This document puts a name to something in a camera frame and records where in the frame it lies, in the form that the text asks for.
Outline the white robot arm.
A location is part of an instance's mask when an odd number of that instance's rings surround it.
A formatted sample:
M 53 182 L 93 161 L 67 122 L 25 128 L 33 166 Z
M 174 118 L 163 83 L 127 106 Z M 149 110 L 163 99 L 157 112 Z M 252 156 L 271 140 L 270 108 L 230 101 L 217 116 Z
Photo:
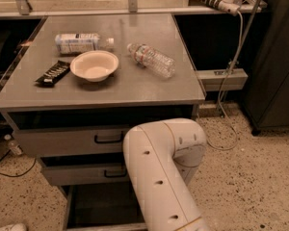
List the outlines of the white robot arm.
M 210 231 L 187 188 L 205 147 L 203 129 L 187 118 L 127 132 L 124 160 L 148 231 Z

